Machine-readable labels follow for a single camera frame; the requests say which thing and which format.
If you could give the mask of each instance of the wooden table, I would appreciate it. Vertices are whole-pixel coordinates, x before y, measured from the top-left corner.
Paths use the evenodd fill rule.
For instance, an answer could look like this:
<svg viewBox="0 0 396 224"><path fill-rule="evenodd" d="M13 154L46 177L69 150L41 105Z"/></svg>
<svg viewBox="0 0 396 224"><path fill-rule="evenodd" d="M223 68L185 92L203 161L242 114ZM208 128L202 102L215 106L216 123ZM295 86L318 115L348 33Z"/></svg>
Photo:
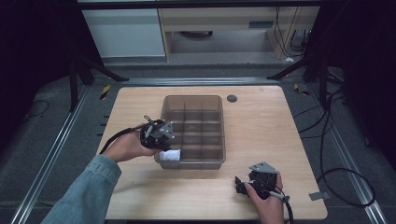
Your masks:
<svg viewBox="0 0 396 224"><path fill-rule="evenodd" d="M229 94L237 102L228 102ZM123 88L98 150L114 133L145 122L145 115L159 119L166 95L222 98L226 161L219 170L164 170L151 157L121 162L106 219L257 219L251 200L235 192L234 177L247 181L248 167L260 161L282 174L295 219L327 216L323 201L312 202L308 196L318 185L277 86Z"/></svg>

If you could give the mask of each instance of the denim jacket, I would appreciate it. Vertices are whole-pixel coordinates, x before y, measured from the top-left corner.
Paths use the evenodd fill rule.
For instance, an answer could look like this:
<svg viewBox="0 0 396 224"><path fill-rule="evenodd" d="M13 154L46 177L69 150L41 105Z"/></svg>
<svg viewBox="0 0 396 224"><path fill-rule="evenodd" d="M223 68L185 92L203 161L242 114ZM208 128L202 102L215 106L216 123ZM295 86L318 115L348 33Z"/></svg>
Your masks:
<svg viewBox="0 0 396 224"><path fill-rule="evenodd" d="M120 175L113 160L95 156L42 223L104 223Z"/></svg>

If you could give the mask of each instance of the clear plastic container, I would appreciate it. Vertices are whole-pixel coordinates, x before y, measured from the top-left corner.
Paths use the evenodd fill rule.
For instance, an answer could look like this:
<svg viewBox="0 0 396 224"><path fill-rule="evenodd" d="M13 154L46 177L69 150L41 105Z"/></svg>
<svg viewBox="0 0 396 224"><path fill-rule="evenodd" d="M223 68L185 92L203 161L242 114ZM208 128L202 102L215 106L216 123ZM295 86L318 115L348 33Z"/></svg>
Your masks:
<svg viewBox="0 0 396 224"><path fill-rule="evenodd" d="M217 95L169 95L162 119L173 121L172 149L181 149L180 161L155 161L163 169L219 169L225 161L224 122Z"/></svg>

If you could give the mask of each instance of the hand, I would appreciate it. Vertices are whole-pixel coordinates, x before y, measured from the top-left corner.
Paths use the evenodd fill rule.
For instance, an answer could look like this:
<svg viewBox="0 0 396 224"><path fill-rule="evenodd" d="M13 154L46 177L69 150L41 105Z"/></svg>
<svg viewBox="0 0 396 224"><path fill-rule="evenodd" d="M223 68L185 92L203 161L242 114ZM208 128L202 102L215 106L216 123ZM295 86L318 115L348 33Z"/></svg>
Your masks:
<svg viewBox="0 0 396 224"><path fill-rule="evenodd" d="M283 189L282 178L280 174L276 176L276 185ZM256 207L257 213L259 214L259 219L262 224L283 224L283 202L277 197L270 195L266 200L260 198L257 195L256 190L249 184L245 184L247 189L247 194L253 201Z"/></svg>
<svg viewBox="0 0 396 224"><path fill-rule="evenodd" d="M127 133L120 136L104 153L115 162L128 161L140 156L153 156L159 150L148 149L140 143L140 134Z"/></svg>

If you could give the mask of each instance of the black cable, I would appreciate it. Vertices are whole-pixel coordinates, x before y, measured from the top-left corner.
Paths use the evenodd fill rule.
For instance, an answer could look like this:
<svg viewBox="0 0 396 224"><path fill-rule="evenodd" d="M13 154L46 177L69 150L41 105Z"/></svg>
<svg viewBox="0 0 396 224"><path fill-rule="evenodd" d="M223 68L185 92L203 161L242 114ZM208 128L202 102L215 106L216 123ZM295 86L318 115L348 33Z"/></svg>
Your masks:
<svg viewBox="0 0 396 224"><path fill-rule="evenodd" d="M375 201L375 189L374 189L373 185L370 183L370 181L369 181L367 178L365 178L363 175L359 174L359 173L356 172L356 171L347 169L347 168L333 168L333 169L331 169L331 170L328 170L328 171L324 172L324 168L323 168L324 133L325 133L325 130L326 130L327 123L329 122L330 116L331 116L332 98L334 97L334 95L335 95L336 93L337 93L337 92L335 92L334 94L332 94L332 95L329 97L328 101L327 101L327 107L326 107L326 108L327 108L327 111L329 111L329 112L328 112L328 115L327 115L327 118L326 118L324 127L323 127L323 129L322 129L322 135L321 135L321 138L320 138L320 158L319 158L319 162L320 162L320 177L317 179L317 182L319 182L321 179L323 179L323 181L324 181L326 187L329 189L329 191L330 191L332 194L334 194L337 198L339 198L340 200L342 200L343 202L345 202L345 203L347 203L347 204L349 204L349 205L356 206L356 207L366 207L366 206L370 206L370 205ZM370 202L368 202L368 203L353 203L353 202L351 202L351 201L349 201L349 200L343 198L343 197L342 197L341 195L339 195L338 193L336 193L335 190L333 190L333 189L330 187L330 185L329 185L329 183L327 182L327 179L326 179L326 175L327 175L327 174L330 174L330 173L333 173L333 172L336 172L336 171L350 172L350 173L352 173L352 174L354 174L354 175L359 176L361 179L363 179L363 180L367 183L367 185L369 186L370 191L372 192L372 196L373 196L373 197L372 197L372 200L371 200Z"/></svg>
<svg viewBox="0 0 396 224"><path fill-rule="evenodd" d="M325 134L327 134L327 133L332 129L332 124L333 124L333 122L330 124L330 127L327 129L327 131L325 132ZM318 137L321 137L321 136L322 136L322 135L306 136L306 137L301 137L301 139L318 138Z"/></svg>
<svg viewBox="0 0 396 224"><path fill-rule="evenodd" d="M303 46L293 46L292 45L293 39L294 39L296 33L297 33L297 30L294 30L293 35L291 36L290 49L293 50L293 51L303 51L304 50Z"/></svg>
<svg viewBox="0 0 396 224"><path fill-rule="evenodd" d="M299 117L300 115L302 115L302 114L304 114L304 113L306 113L306 112L308 112L308 111L310 111L310 110L313 110L313 109L315 109L315 108L318 108L318 107L320 107L320 105L316 105L316 106L314 106L314 107L311 107L311 108L309 108L309 109L306 109L306 110L304 110L304 111L302 111L302 112L300 112L300 113L294 115L293 118L295 119L295 118Z"/></svg>
<svg viewBox="0 0 396 224"><path fill-rule="evenodd" d="M50 103L48 101L45 101L45 100L33 101L33 104L35 104L35 103L45 103L47 105L47 107L40 113L28 115L27 118L40 116L40 115L44 114L50 108Z"/></svg>
<svg viewBox="0 0 396 224"><path fill-rule="evenodd" d="M279 26L278 19L279 19L279 7L276 7L276 22L275 22L275 26L274 26L274 36L275 36L275 39L276 39L277 44L278 44L278 45L280 46L280 48L282 49L283 54L285 54L287 57L291 57L291 58L292 58L292 57L299 57L299 56L301 56L300 54L298 54L298 55L290 54L290 53L288 53L288 51L286 50L285 40L283 39L283 35L282 35L281 30L280 30L280 26ZM278 39L277 36L276 36L276 27L278 28L280 37L281 37L281 39L282 39L282 43L279 41L279 39Z"/></svg>
<svg viewBox="0 0 396 224"><path fill-rule="evenodd" d="M127 133L135 132L136 130L144 128L144 127L146 127L146 126L148 126L150 124L151 124L151 122L145 123L145 124L141 124L141 125L136 126L134 128L127 128L127 129L124 129L124 130L114 134L112 137L110 137L107 140L107 142L105 143L105 146L102 148L102 150L99 152L99 154L103 154L106 151L106 149L110 146L110 144L112 142L114 142L117 138L119 138L120 136L122 136L124 134L127 134Z"/></svg>
<svg viewBox="0 0 396 224"><path fill-rule="evenodd" d="M309 127L307 127L307 128L304 128L304 129L298 131L298 133L306 132L306 131L308 131L308 130L314 128L315 126L317 126L317 125L324 119L324 117L326 116L326 114L327 114L327 110L323 113L323 115L320 117L320 119L317 120L317 122L315 122L314 124L312 124L311 126L309 126Z"/></svg>
<svg viewBox="0 0 396 224"><path fill-rule="evenodd" d="M291 210L291 206L289 203L285 203L286 208L288 209L288 214L289 214L289 222L290 224L294 224L294 217L293 217L293 211Z"/></svg>

